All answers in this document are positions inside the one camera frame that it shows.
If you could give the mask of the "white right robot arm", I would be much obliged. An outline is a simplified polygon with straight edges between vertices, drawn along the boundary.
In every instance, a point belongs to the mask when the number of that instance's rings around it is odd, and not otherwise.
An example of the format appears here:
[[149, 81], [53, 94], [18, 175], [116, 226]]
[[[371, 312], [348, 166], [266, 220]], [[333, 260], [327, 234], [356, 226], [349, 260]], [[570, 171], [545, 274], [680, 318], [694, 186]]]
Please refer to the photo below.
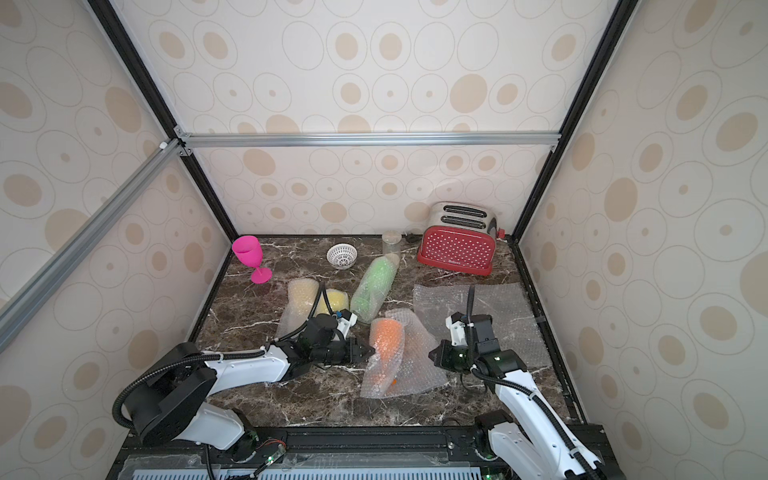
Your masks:
[[443, 370], [471, 375], [506, 407], [475, 418], [474, 447], [502, 460], [520, 479], [607, 479], [608, 466], [577, 438], [541, 394], [527, 365], [503, 350], [489, 315], [456, 312], [445, 320], [450, 338], [428, 357]]

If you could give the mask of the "orange glass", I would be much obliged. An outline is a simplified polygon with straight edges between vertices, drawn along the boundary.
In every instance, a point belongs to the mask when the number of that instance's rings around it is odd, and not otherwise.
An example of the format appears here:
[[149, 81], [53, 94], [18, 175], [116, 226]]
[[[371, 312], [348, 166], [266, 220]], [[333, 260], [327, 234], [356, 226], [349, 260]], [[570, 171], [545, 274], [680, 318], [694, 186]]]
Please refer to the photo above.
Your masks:
[[383, 398], [402, 363], [405, 328], [395, 319], [379, 318], [371, 325], [369, 340], [375, 353], [369, 358], [361, 393], [366, 398]]

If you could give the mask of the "pink plastic wine glass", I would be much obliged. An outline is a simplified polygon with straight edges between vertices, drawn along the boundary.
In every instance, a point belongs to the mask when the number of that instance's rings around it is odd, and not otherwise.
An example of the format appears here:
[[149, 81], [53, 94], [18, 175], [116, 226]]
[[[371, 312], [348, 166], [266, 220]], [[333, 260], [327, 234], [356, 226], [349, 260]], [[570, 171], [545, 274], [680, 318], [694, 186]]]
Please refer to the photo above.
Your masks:
[[251, 281], [254, 284], [265, 284], [271, 280], [272, 270], [262, 265], [264, 254], [257, 237], [241, 236], [233, 242], [231, 249], [243, 265], [252, 269]]

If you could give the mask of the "clear bubble wrap sheet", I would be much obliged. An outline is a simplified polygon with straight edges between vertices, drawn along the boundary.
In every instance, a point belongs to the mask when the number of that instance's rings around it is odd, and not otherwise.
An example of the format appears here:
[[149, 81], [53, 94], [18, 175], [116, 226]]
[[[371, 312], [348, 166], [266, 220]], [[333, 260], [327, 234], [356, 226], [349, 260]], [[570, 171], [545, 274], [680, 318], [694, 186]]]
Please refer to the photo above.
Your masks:
[[[446, 319], [466, 311], [469, 289], [468, 285], [414, 287], [415, 313], [437, 340], [450, 337]], [[528, 369], [536, 371], [552, 365], [536, 316], [520, 284], [478, 285], [473, 313], [492, 317], [500, 347], [515, 351]]]
[[421, 394], [442, 387], [448, 381], [446, 373], [436, 367], [428, 353], [438, 346], [435, 337], [427, 331], [419, 317], [408, 309], [389, 310], [381, 318], [392, 318], [405, 328], [405, 345], [401, 366], [395, 383], [383, 398]]

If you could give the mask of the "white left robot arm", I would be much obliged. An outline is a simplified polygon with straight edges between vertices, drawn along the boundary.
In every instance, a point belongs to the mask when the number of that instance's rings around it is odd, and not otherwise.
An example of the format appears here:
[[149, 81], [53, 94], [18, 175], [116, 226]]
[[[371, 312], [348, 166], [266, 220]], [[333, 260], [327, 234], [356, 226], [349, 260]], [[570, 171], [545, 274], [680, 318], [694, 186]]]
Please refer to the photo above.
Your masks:
[[319, 314], [256, 350], [203, 352], [191, 342], [181, 343], [117, 395], [113, 419], [146, 447], [189, 441], [242, 461], [256, 451], [258, 434], [243, 413], [217, 407], [210, 397], [246, 385], [295, 380], [314, 366], [368, 360], [374, 348], [349, 334], [356, 322], [348, 310]]

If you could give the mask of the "green glass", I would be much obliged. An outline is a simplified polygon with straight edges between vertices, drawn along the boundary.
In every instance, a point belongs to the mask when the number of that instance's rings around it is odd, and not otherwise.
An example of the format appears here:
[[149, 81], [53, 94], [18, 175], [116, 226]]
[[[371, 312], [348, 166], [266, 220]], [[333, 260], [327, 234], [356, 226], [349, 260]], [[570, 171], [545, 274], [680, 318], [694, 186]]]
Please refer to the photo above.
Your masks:
[[400, 258], [389, 253], [375, 258], [350, 301], [359, 323], [370, 324], [377, 316], [394, 282]]

